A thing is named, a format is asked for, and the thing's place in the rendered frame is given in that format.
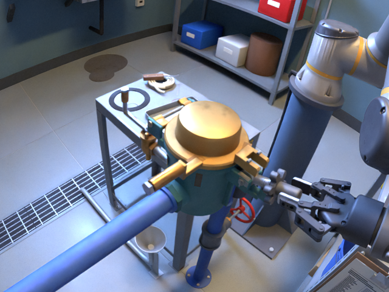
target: shelving unit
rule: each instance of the shelving unit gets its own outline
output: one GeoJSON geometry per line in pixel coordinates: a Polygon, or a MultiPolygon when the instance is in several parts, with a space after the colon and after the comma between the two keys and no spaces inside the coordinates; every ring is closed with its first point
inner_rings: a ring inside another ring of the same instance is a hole
{"type": "Polygon", "coordinates": [[[282,92],[288,87],[289,80],[287,78],[287,73],[284,73],[286,59],[289,54],[289,49],[291,48],[291,43],[293,39],[294,32],[296,30],[301,29],[307,29],[307,34],[305,41],[303,43],[303,47],[301,50],[301,55],[297,64],[297,69],[299,69],[302,65],[302,62],[304,60],[305,52],[308,48],[309,39],[312,33],[312,28],[315,23],[316,14],[318,7],[320,5],[321,0],[316,0],[314,11],[311,16],[311,20],[308,21],[306,19],[302,19],[300,21],[297,21],[298,18],[298,12],[300,11],[302,0],[296,0],[295,7],[293,9],[292,19],[290,23],[283,23],[282,21],[279,21],[277,19],[271,18],[267,15],[264,15],[262,13],[258,13],[258,6],[259,1],[258,0],[204,0],[203,4],[203,11],[202,11],[202,19],[205,18],[205,13],[207,11],[207,4],[208,1],[215,1],[230,7],[233,7],[235,9],[244,11],[246,13],[250,13],[252,15],[255,15],[259,18],[265,19],[267,21],[270,21],[274,24],[277,24],[280,27],[283,27],[284,29],[287,29],[287,34],[284,42],[284,46],[281,52],[280,61],[278,63],[277,71],[273,76],[265,77],[265,76],[259,76],[256,74],[251,73],[248,71],[244,66],[241,67],[234,67],[229,65],[228,63],[222,61],[219,58],[215,57],[216,52],[216,46],[208,47],[203,50],[195,49],[194,47],[188,46],[187,44],[181,43],[181,36],[178,34],[178,25],[179,25],[179,17],[181,14],[181,0],[176,0],[176,5],[174,9],[174,21],[173,21],[173,34],[171,39],[171,50],[174,51],[176,49],[175,46],[183,47],[186,50],[189,50],[199,56],[202,56],[206,58],[209,61],[214,62],[215,64],[218,64],[222,66],[223,68],[235,73],[236,75],[252,82],[253,84],[257,85],[260,88],[263,88],[264,90],[268,91],[270,93],[269,97],[269,104],[273,105],[274,100],[279,92],[282,92]]]}

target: gold lid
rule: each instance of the gold lid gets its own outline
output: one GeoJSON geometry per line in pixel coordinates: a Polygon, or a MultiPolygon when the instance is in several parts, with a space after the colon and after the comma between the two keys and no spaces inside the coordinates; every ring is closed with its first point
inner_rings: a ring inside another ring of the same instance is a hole
{"type": "Polygon", "coordinates": [[[185,105],[165,128],[168,150],[188,162],[203,161],[201,169],[216,170],[233,166],[235,154],[249,137],[234,110],[218,102],[199,101],[185,105]]]}

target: red valve handwheel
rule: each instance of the red valve handwheel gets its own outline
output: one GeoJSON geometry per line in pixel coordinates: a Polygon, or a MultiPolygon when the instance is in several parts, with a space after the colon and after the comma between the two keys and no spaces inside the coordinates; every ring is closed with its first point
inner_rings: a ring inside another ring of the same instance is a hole
{"type": "Polygon", "coordinates": [[[250,223],[250,222],[253,222],[253,220],[255,219],[255,210],[254,210],[253,206],[250,204],[248,199],[246,199],[246,198],[239,199],[239,207],[231,209],[230,213],[233,215],[233,211],[237,211],[237,210],[240,210],[241,213],[244,214],[248,218],[247,220],[243,220],[243,219],[240,219],[238,217],[235,217],[240,222],[250,223]],[[243,206],[242,201],[244,201],[248,205],[248,207],[250,208],[250,210],[251,210],[251,217],[249,216],[249,214],[247,214],[245,212],[246,207],[243,206]]]}

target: floor drain grate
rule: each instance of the floor drain grate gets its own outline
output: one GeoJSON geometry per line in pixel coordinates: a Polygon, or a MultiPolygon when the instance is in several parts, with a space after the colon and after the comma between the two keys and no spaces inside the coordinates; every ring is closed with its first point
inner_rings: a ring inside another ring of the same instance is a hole
{"type": "MultiPolygon", "coordinates": [[[[131,144],[111,156],[112,176],[117,179],[145,161],[142,150],[136,144],[131,144]]],[[[84,196],[80,188],[84,187],[93,194],[104,186],[104,168],[103,163],[100,162],[1,220],[0,254],[37,228],[81,202],[84,196]]]]}

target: yellow stripe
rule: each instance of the yellow stripe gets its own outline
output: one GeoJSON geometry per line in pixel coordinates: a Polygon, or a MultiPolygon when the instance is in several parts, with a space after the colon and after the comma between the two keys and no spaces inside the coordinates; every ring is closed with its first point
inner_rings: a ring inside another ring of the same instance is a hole
{"type": "Polygon", "coordinates": [[[362,57],[362,51],[363,51],[363,38],[360,36],[359,37],[359,49],[358,49],[357,58],[355,59],[354,66],[353,66],[353,68],[351,68],[351,71],[348,75],[350,75],[350,76],[353,75],[355,70],[357,69],[360,58],[362,57]]]}
{"type": "Polygon", "coordinates": [[[343,77],[335,77],[335,76],[331,76],[331,75],[328,75],[328,74],[325,74],[323,73],[322,71],[319,71],[317,70],[316,68],[314,68],[311,64],[308,63],[308,60],[306,62],[306,65],[308,66],[308,68],[312,71],[314,71],[316,74],[320,75],[320,76],[323,76],[325,78],[328,78],[328,79],[331,79],[331,80],[335,80],[335,81],[338,81],[338,80],[341,80],[343,77]]]}
{"type": "Polygon", "coordinates": [[[384,64],[382,64],[380,61],[378,61],[375,56],[373,56],[373,54],[370,52],[370,49],[369,49],[369,46],[367,45],[367,43],[366,43],[366,48],[367,48],[367,52],[369,53],[370,58],[372,58],[374,60],[374,62],[376,62],[379,66],[381,66],[385,69],[388,67],[388,66],[385,66],[384,64]]]}
{"type": "Polygon", "coordinates": [[[385,93],[389,93],[389,87],[382,89],[381,95],[384,95],[385,93]]]}

